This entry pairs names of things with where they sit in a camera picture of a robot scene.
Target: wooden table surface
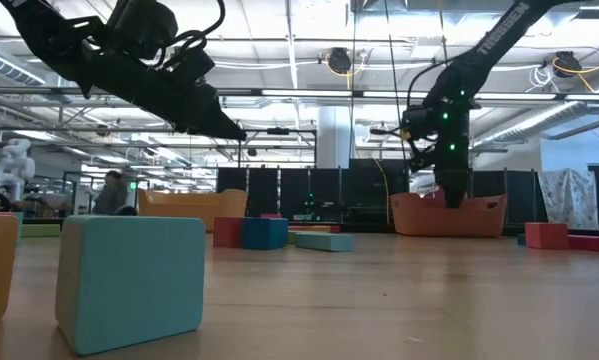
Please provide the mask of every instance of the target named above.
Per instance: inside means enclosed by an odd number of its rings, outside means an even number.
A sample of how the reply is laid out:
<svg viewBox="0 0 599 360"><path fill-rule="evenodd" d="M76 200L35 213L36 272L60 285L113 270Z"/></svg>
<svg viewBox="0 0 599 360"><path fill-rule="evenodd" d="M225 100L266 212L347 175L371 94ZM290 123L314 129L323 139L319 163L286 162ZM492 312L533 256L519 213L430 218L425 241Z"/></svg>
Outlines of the wooden table surface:
<svg viewBox="0 0 599 360"><path fill-rule="evenodd" d="M196 332L88 359L599 360L599 254L356 235L354 253L208 249ZM72 359L57 239L18 249L0 359Z"/></svg>

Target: orange bin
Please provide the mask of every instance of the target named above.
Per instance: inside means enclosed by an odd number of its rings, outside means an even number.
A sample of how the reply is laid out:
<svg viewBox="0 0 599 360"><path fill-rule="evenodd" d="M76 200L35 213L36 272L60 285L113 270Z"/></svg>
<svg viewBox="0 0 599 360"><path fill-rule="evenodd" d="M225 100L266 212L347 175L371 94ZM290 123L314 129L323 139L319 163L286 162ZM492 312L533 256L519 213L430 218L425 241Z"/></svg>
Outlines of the orange bin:
<svg viewBox="0 0 599 360"><path fill-rule="evenodd" d="M507 195L464 199L459 209L447 209L443 198L417 194L390 197L395 230L407 236L499 237L503 232Z"/></svg>

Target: teal foam block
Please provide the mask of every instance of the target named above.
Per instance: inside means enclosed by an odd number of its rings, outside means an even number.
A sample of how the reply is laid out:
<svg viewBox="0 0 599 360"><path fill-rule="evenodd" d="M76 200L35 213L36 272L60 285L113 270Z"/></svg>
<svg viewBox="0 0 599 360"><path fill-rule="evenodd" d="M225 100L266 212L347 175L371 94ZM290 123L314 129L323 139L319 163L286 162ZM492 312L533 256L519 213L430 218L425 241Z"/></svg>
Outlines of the teal foam block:
<svg viewBox="0 0 599 360"><path fill-rule="evenodd" d="M205 235L199 219L67 218L55 317L72 350L89 355L197 329Z"/></svg>
<svg viewBox="0 0 599 360"><path fill-rule="evenodd" d="M300 248L332 252L354 251L352 235L322 232L298 232L295 234L295 246Z"/></svg>

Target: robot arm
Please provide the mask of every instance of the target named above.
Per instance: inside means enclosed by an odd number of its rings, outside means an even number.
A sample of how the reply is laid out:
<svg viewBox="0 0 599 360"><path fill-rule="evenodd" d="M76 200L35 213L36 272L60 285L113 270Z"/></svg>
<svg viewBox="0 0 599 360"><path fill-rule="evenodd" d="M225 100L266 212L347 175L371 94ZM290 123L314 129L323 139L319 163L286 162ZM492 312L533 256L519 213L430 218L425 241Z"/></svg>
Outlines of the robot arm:
<svg viewBox="0 0 599 360"><path fill-rule="evenodd" d="M490 70L552 7L572 0L516 0L495 27L467 52L452 60L421 105L403 113L401 136L413 150L413 172L435 165L435 180L446 205L458 208L468 187L469 111ZM419 151L414 141L437 135L434 147Z"/></svg>
<svg viewBox="0 0 599 360"><path fill-rule="evenodd" d="M213 27L179 36L174 14L156 0L119 0L106 24L96 16L65 19L46 0L0 2L30 50L75 81L86 98L96 86L163 118L176 131L245 140L245 132L221 111L215 88L203 80L214 67L202 50L205 35L223 21L223 0ZM163 64L166 48L184 40ZM157 66L140 61L153 60L159 50Z"/></svg>

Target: red foam block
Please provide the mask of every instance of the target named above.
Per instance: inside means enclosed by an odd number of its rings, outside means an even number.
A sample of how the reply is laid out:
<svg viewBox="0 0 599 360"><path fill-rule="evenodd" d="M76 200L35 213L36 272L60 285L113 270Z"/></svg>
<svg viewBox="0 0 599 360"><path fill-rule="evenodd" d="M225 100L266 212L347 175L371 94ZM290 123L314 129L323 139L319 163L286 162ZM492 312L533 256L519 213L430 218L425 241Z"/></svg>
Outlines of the red foam block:
<svg viewBox="0 0 599 360"><path fill-rule="evenodd" d="M568 235L568 243L572 250L599 252L599 236Z"/></svg>
<svg viewBox="0 0 599 360"><path fill-rule="evenodd" d="M526 223L526 246L535 249L568 250L566 224Z"/></svg>
<svg viewBox="0 0 599 360"><path fill-rule="evenodd" d="M243 219L230 217L215 218L215 232L212 246L240 248Z"/></svg>

